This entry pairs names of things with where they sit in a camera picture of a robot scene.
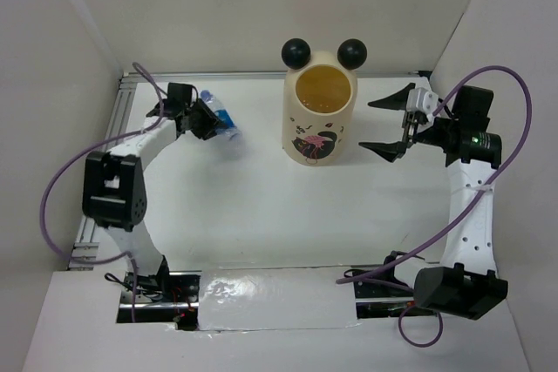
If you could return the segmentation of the blue label bottle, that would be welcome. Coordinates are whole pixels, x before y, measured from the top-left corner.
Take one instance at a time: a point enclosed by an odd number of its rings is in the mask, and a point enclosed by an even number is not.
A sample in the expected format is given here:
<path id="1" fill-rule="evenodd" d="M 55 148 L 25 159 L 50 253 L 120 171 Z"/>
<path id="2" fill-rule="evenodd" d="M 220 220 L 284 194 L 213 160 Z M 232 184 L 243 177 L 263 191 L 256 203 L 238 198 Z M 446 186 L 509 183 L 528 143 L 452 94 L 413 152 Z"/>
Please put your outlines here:
<path id="1" fill-rule="evenodd" d="M 241 130 L 230 117 L 224 104 L 209 90 L 201 92 L 201 99 L 223 123 L 218 127 L 216 135 L 209 140 L 209 144 L 222 160 L 238 160 L 245 152 L 245 142 Z"/>

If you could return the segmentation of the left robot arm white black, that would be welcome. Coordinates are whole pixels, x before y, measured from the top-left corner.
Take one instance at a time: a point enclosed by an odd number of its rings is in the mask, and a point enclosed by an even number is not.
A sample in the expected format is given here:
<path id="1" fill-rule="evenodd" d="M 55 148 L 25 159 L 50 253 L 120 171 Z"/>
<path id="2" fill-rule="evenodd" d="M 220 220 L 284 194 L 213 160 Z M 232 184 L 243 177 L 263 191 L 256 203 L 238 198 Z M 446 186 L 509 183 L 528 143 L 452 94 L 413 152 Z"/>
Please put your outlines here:
<path id="1" fill-rule="evenodd" d="M 147 193 L 144 170 L 180 136 L 191 132 L 208 140 L 225 128 L 208 104 L 208 92 L 170 83 L 161 103 L 146 114 L 137 134 L 106 152 L 90 152 L 85 160 L 84 215 L 112 238 L 127 258 L 132 284 L 152 301 L 172 291 L 166 257 L 153 244 L 144 218 Z"/>

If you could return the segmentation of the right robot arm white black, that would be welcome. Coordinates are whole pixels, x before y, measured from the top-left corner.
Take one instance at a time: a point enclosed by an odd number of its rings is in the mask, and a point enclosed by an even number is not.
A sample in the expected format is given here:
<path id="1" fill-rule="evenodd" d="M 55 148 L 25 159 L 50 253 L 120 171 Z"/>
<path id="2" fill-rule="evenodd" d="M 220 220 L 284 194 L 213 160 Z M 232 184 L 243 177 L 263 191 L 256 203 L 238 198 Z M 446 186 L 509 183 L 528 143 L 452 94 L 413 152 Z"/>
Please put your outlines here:
<path id="1" fill-rule="evenodd" d="M 416 144 L 436 146 L 446 156 L 450 180 L 450 231 L 439 263 L 413 256 L 380 275 L 390 295 L 408 287 L 418 308 L 478 320 L 507 298 L 508 283 L 499 278 L 493 256 L 493 196 L 490 177 L 501 164 L 502 141 L 488 132 L 493 92 L 459 88 L 446 116 L 433 116 L 442 104 L 437 94 L 408 84 L 369 102 L 378 109 L 402 111 L 402 139 L 364 142 L 362 147 L 394 162 Z"/>

